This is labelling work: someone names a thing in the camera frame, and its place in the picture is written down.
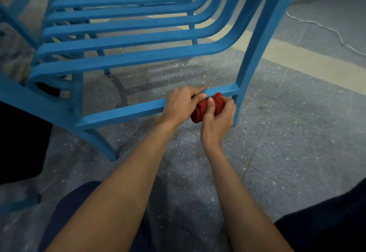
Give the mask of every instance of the person's right hand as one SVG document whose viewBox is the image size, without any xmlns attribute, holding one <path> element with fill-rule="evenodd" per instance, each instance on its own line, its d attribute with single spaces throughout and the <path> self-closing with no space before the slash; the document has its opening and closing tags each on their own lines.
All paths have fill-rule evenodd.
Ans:
<svg viewBox="0 0 366 252">
<path fill-rule="evenodd" d="M 201 126 L 201 142 L 205 152 L 222 148 L 222 139 L 234 124 L 236 105 L 233 99 L 223 97 L 225 107 L 220 114 L 214 116 L 215 102 L 208 98 L 207 111 Z"/>
</svg>

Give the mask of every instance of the hand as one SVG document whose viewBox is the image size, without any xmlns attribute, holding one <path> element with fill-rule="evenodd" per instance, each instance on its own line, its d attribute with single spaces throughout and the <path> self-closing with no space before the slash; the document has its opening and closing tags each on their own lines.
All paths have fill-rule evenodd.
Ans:
<svg viewBox="0 0 366 252">
<path fill-rule="evenodd" d="M 222 149 L 222 139 L 230 127 L 234 124 L 236 105 L 233 99 L 224 97 L 225 107 L 216 117 L 215 102 L 208 98 L 207 111 L 201 126 L 201 142 L 205 152 Z"/>
<path fill-rule="evenodd" d="M 205 89 L 207 89 L 205 86 L 184 86 L 174 89 L 167 98 L 158 123 L 167 122 L 178 127 L 191 116 L 197 104 L 206 99 L 207 94 L 201 93 Z"/>
</svg>

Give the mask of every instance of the red rag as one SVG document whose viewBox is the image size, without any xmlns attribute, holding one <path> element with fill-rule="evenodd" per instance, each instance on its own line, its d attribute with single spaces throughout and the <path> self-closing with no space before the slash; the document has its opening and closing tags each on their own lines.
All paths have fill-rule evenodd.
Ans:
<svg viewBox="0 0 366 252">
<path fill-rule="evenodd" d="M 213 95 L 213 101 L 215 102 L 215 113 L 214 115 L 217 116 L 222 112 L 225 106 L 224 98 L 222 97 L 222 93 L 218 92 L 215 95 Z M 202 100 L 199 102 L 194 110 L 194 112 L 191 115 L 192 121 L 197 124 L 201 122 L 204 119 L 204 115 L 207 111 L 207 99 Z"/>
</svg>

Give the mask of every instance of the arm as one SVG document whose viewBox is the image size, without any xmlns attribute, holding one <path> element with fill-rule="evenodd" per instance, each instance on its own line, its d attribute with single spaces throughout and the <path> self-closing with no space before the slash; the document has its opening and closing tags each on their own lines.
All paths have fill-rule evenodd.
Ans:
<svg viewBox="0 0 366 252">
<path fill-rule="evenodd" d="M 222 151 L 222 138 L 234 122 L 236 106 L 226 98 L 222 113 L 214 116 L 208 101 L 201 127 L 201 141 L 212 168 L 220 206 L 234 251 L 292 251 L 272 221 L 240 182 Z"/>
<path fill-rule="evenodd" d="M 194 111 L 205 87 L 175 89 L 157 125 L 85 200 L 47 251 L 128 251 L 175 129 Z"/>
</svg>

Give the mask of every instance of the forearm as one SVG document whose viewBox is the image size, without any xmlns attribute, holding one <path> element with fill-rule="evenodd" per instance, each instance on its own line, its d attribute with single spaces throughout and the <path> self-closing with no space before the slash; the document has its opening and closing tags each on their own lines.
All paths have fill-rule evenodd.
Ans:
<svg viewBox="0 0 366 252">
<path fill-rule="evenodd" d="M 222 150 L 207 154 L 234 251 L 292 251 L 272 221 L 251 199 Z"/>
<path fill-rule="evenodd" d="M 175 127 L 159 124 L 86 199 L 49 251 L 127 251 Z"/>
</svg>

